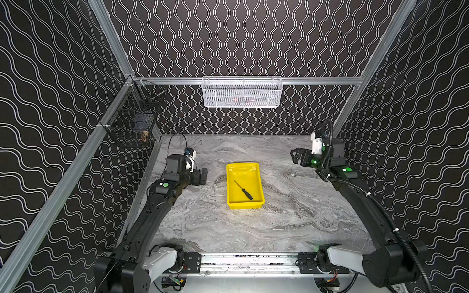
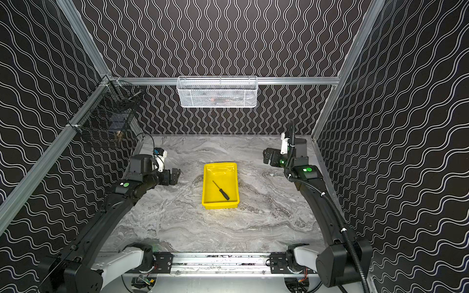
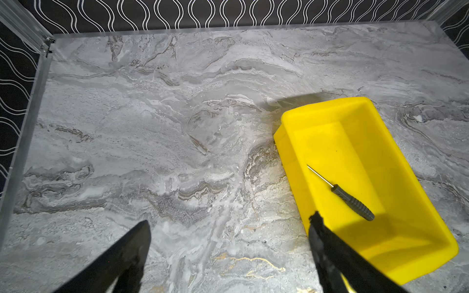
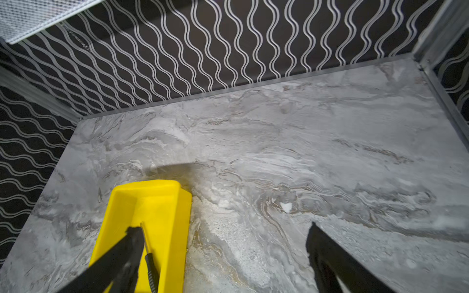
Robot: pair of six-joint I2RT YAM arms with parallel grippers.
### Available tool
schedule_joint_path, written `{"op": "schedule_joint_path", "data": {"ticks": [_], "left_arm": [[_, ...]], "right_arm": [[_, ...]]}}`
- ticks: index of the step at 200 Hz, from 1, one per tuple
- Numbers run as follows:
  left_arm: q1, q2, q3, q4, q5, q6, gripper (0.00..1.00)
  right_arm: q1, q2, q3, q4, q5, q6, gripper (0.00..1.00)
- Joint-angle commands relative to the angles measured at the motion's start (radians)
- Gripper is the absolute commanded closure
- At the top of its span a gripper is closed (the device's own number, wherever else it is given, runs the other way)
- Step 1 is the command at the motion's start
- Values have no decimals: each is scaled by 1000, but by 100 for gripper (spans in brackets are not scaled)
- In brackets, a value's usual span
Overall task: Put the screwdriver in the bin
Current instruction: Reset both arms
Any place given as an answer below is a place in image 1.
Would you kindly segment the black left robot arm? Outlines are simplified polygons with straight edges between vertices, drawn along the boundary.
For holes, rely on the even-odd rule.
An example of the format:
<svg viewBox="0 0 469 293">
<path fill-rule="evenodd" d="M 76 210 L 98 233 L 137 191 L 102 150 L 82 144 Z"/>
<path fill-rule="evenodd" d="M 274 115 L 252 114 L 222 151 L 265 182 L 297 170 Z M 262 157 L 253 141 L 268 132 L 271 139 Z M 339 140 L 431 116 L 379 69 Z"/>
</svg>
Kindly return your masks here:
<svg viewBox="0 0 469 293">
<path fill-rule="evenodd" d="M 181 246 L 161 247 L 151 255 L 151 241 L 183 190 L 189 185 L 206 184 L 208 171 L 197 169 L 196 154 L 193 148 L 186 148 L 183 154 L 166 158 L 163 174 L 149 187 L 144 209 L 130 231 L 109 256 L 95 263 L 96 292 L 147 293 L 165 271 L 182 270 Z"/>
</svg>

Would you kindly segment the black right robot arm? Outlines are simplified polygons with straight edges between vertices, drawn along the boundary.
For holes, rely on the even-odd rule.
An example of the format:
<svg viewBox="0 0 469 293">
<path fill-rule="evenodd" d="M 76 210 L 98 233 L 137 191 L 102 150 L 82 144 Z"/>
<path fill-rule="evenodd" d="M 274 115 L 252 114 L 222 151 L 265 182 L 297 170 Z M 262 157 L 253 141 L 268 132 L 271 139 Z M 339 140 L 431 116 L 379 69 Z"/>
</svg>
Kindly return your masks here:
<svg viewBox="0 0 469 293">
<path fill-rule="evenodd" d="M 359 170 L 344 157 L 344 143 L 337 139 L 314 137 L 312 148 L 290 152 L 294 164 L 312 168 L 326 183 L 331 183 L 352 206 L 371 237 L 375 250 L 362 254 L 340 244 L 321 245 L 314 260 L 317 270 L 332 272 L 343 267 L 365 276 L 378 288 L 422 280 L 427 292 L 431 282 L 425 272 L 429 253 L 423 241 L 413 240 L 393 220 L 380 201 L 372 195 Z"/>
</svg>

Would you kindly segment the black handled screwdriver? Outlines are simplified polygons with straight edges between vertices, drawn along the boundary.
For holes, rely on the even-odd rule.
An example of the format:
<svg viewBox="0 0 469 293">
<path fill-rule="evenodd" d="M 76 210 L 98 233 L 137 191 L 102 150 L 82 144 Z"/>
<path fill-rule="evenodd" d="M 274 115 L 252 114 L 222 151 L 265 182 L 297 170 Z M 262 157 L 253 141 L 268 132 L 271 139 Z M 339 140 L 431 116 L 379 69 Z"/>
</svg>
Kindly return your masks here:
<svg viewBox="0 0 469 293">
<path fill-rule="evenodd" d="M 248 192 L 246 191 L 237 181 L 235 181 L 235 183 L 241 188 L 242 192 L 244 193 L 244 195 L 250 200 L 250 201 L 253 201 L 254 198 L 253 196 Z"/>
</svg>

